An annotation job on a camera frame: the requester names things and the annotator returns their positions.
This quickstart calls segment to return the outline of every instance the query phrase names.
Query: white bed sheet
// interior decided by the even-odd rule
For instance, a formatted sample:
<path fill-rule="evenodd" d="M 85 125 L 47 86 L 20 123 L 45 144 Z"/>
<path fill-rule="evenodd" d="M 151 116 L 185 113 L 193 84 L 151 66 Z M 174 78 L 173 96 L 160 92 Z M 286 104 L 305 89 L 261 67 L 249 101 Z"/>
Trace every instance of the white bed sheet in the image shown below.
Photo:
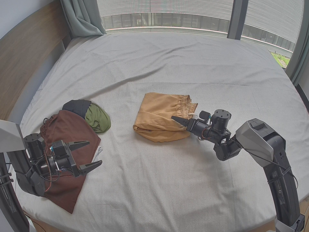
<path fill-rule="evenodd" d="M 89 173 L 73 214 L 16 187 L 23 209 L 63 231 L 247 231 L 275 217 L 263 169 L 242 150 L 219 161 L 195 136 L 153 143 L 132 129 L 147 92 L 190 94 L 201 110 L 225 109 L 235 133 L 259 118 L 286 139 L 309 194 L 309 115 L 268 50 L 242 41 L 180 33 L 122 33 L 74 40 L 52 68 L 22 123 L 39 132 L 71 99 L 100 104 L 112 126 L 100 134 L 103 164 Z"/>

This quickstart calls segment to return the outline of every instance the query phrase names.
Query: curtain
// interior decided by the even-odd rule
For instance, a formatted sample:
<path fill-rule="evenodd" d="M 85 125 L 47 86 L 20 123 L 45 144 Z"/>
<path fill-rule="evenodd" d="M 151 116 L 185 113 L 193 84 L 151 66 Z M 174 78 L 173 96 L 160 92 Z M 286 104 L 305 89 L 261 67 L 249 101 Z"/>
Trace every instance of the curtain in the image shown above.
<path fill-rule="evenodd" d="M 60 0 L 73 37 L 103 35 L 97 0 Z"/>
<path fill-rule="evenodd" d="M 304 0 L 303 20 L 300 27 L 298 40 L 291 60 L 286 68 L 286 74 L 297 86 L 299 80 L 307 67 L 309 60 L 309 0 Z"/>

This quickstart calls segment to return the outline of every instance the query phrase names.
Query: headboard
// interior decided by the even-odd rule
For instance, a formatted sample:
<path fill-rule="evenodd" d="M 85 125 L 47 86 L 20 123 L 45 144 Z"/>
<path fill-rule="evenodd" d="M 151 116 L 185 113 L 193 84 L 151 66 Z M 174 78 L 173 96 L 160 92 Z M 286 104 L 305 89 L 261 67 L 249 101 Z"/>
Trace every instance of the headboard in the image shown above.
<path fill-rule="evenodd" d="M 0 119 L 9 118 L 31 76 L 69 32 L 60 0 L 55 0 L 0 40 Z"/>

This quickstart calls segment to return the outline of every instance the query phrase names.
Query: white wall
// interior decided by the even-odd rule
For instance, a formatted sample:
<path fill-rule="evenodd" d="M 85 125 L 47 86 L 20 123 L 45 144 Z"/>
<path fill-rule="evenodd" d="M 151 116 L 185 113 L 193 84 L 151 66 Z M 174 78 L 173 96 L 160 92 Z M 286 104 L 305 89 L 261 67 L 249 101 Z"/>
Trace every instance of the white wall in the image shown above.
<path fill-rule="evenodd" d="M 0 39 L 23 19 L 52 0 L 0 0 Z"/>
<path fill-rule="evenodd" d="M 309 63 L 307 63 L 306 69 L 299 80 L 299 86 L 307 96 L 307 99 L 309 99 Z"/>

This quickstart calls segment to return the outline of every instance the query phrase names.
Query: green grass patch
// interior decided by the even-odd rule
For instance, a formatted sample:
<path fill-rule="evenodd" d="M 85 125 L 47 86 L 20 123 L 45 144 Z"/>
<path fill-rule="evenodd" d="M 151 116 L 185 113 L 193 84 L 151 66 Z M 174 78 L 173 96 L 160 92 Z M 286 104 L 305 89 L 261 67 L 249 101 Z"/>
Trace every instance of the green grass patch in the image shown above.
<path fill-rule="evenodd" d="M 284 67 L 284 66 L 280 63 L 279 59 L 282 60 L 282 61 L 284 61 L 284 63 L 285 63 L 286 65 L 288 65 L 288 63 L 289 63 L 289 61 L 290 61 L 289 58 L 286 58 L 285 56 L 282 56 L 281 54 L 274 53 L 274 52 L 271 52 L 271 54 L 272 54 L 272 56 L 274 57 L 274 59 L 278 62 L 278 64 L 279 64 L 281 67 Z"/>

